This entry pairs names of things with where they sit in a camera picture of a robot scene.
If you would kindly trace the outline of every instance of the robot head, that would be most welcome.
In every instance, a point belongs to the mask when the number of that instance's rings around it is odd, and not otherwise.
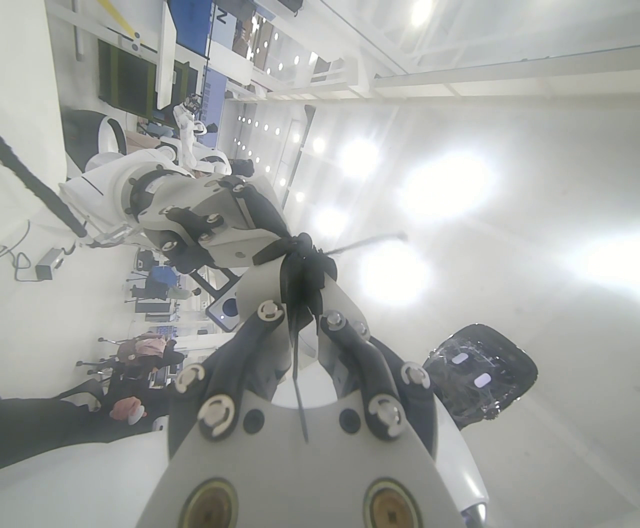
[[[200,96],[192,93],[189,97],[184,100],[184,107],[190,112],[197,114],[202,109],[202,101],[200,100]]]

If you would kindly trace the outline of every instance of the person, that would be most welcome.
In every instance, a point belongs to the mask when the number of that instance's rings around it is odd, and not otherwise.
[[[193,295],[200,295],[202,290],[200,288],[196,288],[195,290],[184,290],[182,288],[178,288],[177,286],[169,286],[169,289],[166,293],[167,299],[176,299],[177,301],[184,301]]]
[[[66,394],[74,394],[74,389]],[[156,419],[169,414],[164,388],[110,386],[96,412],[61,397],[65,393],[48,399],[0,399],[0,468],[59,447],[149,433]],[[142,418],[129,425],[129,416],[141,405],[145,407]]]

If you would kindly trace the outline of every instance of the bolt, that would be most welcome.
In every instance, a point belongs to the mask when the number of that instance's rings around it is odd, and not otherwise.
[[[329,325],[329,330],[340,330],[344,326],[344,318],[340,312],[335,310],[329,311],[326,315],[326,322]]]
[[[175,380],[175,389],[180,393],[184,394],[187,392],[187,389],[191,387],[196,380],[202,381],[205,376],[205,369],[199,363],[192,363],[183,369],[178,377]]]
[[[395,438],[406,427],[404,409],[400,402],[388,394],[374,396],[368,405],[369,413],[378,417],[378,420],[387,427],[387,435]]]
[[[364,324],[362,321],[356,321],[355,323],[353,323],[353,328],[361,336],[365,336],[369,333],[369,329],[367,328],[367,325]]]
[[[400,376],[407,385],[422,385],[424,388],[431,386],[429,374],[418,363],[407,361],[400,369]]]
[[[226,394],[218,394],[209,398],[198,411],[198,420],[211,429],[207,431],[213,438],[224,433],[234,419],[236,406]]]
[[[398,410],[398,407],[390,401],[382,402],[378,408],[377,414],[380,421],[387,427],[395,426],[400,423],[400,411]]]
[[[280,315],[280,307],[273,301],[265,301],[258,308],[258,317],[263,321],[269,321],[275,319]]]

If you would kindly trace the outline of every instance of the white floor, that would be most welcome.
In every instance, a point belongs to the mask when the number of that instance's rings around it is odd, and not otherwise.
[[[92,109],[135,129],[135,116],[109,107],[97,98],[97,41],[87,38],[86,61],[77,62],[69,24],[49,20],[61,106]],[[26,225],[0,241],[15,244]],[[32,218],[31,232],[17,251],[35,264],[52,247],[70,248],[73,236],[48,211]],[[0,258],[0,396],[51,397],[88,379],[90,367],[75,367],[113,353],[114,345],[98,343],[100,336],[124,339],[133,335],[132,304],[125,304],[125,279],[136,249],[78,248],[65,259],[54,280],[19,283],[13,279],[9,256]],[[33,278],[33,270],[19,273]]]

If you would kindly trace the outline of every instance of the cable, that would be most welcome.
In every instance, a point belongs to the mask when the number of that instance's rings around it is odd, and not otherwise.
[[[11,255],[11,265],[13,266],[13,279],[16,282],[42,282],[43,280],[46,280],[46,279],[43,279],[43,278],[39,278],[39,279],[18,278],[18,272],[20,270],[23,270],[23,269],[31,268],[33,263],[31,262],[31,259],[27,256],[26,253],[19,252],[18,254],[14,254],[13,251],[20,244],[22,244],[24,242],[25,238],[27,238],[27,235],[29,234],[30,231],[31,231],[31,220],[27,220],[27,230],[24,232],[24,235],[22,235],[22,238],[20,238],[20,240],[18,240],[10,248],[8,246],[0,246],[0,259],[2,257],[7,256],[7,255]],[[73,253],[76,250],[76,243],[74,242],[74,244],[68,250],[66,250],[64,248],[61,248],[61,250],[65,255],[70,255],[71,253]],[[20,260],[21,259],[24,259],[26,261],[26,265],[24,265],[24,266],[20,265]]]

